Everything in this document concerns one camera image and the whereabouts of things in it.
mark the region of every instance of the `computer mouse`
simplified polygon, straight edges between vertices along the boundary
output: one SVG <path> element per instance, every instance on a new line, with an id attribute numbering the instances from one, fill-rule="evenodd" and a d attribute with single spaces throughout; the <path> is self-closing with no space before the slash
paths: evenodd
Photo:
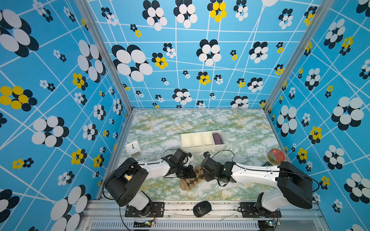
<path id="1" fill-rule="evenodd" d="M 203 217 L 212 210 L 212 206 L 208 201 L 202 201 L 196 204 L 193 208 L 196 217 Z"/>

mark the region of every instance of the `storage tray compartment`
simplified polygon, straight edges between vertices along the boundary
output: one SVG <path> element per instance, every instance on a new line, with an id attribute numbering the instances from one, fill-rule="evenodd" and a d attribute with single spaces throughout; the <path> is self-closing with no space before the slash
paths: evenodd
<path id="1" fill-rule="evenodd" d="M 213 134 L 219 134 L 222 140 L 221 145 L 215 145 Z M 186 152 L 206 152 L 212 150 L 222 150 L 225 145 L 225 139 L 221 130 L 194 132 L 181 134 L 182 149 Z"/>

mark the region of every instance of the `marble surface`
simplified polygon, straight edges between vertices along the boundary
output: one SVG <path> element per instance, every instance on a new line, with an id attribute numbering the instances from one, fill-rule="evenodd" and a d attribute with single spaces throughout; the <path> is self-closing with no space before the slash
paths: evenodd
<path id="1" fill-rule="evenodd" d="M 278 141 L 263 110 L 136 110 L 126 141 L 138 140 L 142 153 L 135 155 L 139 161 L 154 161 L 163 157 L 168 149 L 181 147 L 180 134 L 222 130 L 226 141 L 224 149 L 235 153 L 234 161 L 241 164 L 261 166 L 272 148 L 280 149 Z M 202 162 L 203 152 L 192 153 L 192 166 Z M 232 153 L 222 151 L 214 159 L 220 163 L 231 161 Z M 129 155 L 121 155 L 119 165 Z M 190 191 L 179 187 L 179 179 L 156 177 L 146 180 L 143 190 L 152 200 L 256 200 L 260 192 L 273 187 L 256 183 L 229 183 L 220 187 L 216 180 L 203 180 Z"/>

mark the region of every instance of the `floral pattern wall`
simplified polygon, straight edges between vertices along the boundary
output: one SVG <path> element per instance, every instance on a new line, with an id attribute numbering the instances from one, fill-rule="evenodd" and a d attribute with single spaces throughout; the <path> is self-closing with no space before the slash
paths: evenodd
<path id="1" fill-rule="evenodd" d="M 331 230 L 370 230 L 369 6 L 335 0 L 267 109 Z"/>
<path id="2" fill-rule="evenodd" d="M 75 230 L 127 110 L 74 1 L 0 8 L 0 230 Z"/>
<path id="3" fill-rule="evenodd" d="M 89 0 L 136 108 L 261 108 L 321 0 Z"/>

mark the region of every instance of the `alarm clock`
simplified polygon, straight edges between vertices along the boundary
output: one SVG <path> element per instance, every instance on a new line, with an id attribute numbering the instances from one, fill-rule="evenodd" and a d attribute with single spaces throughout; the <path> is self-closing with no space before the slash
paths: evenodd
<path id="1" fill-rule="evenodd" d="M 142 152 L 139 142 L 137 140 L 126 144 L 126 151 L 130 156 L 140 154 Z"/>

